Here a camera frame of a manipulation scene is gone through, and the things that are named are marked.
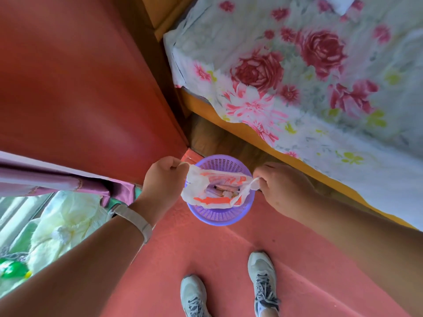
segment forearm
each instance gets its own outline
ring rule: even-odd
[[[290,212],[292,218],[335,244],[413,316],[423,304],[423,234],[316,196]]]
[[[156,223],[150,205],[131,208]],[[132,223],[116,216],[2,298],[0,316],[99,316],[143,241]]]

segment purple plastic basket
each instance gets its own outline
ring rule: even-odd
[[[229,155],[211,155],[198,162],[196,166],[201,169],[242,172],[244,175],[251,176],[250,170],[241,161]],[[190,204],[188,204],[188,207],[198,219],[206,224],[228,226],[236,223],[247,214],[251,208],[255,194],[256,192],[254,190],[250,190],[250,194],[246,197],[242,205],[228,209],[206,209]]]

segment green bottle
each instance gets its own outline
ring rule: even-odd
[[[7,278],[28,278],[31,276],[26,264],[20,261],[0,258],[0,277]]]

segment foot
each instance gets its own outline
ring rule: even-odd
[[[207,293],[196,275],[182,279],[181,303],[187,317],[211,317],[206,307]]]
[[[276,272],[272,261],[264,252],[253,252],[248,259],[248,274],[254,284],[254,311],[260,317],[264,309],[279,312],[279,299],[276,297]]]

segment hand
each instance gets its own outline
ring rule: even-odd
[[[254,170],[266,201],[278,212],[294,217],[297,209],[320,196],[299,170],[276,162],[266,162]]]
[[[130,208],[155,225],[181,195],[188,170],[177,158],[161,158],[145,174],[143,191]]]

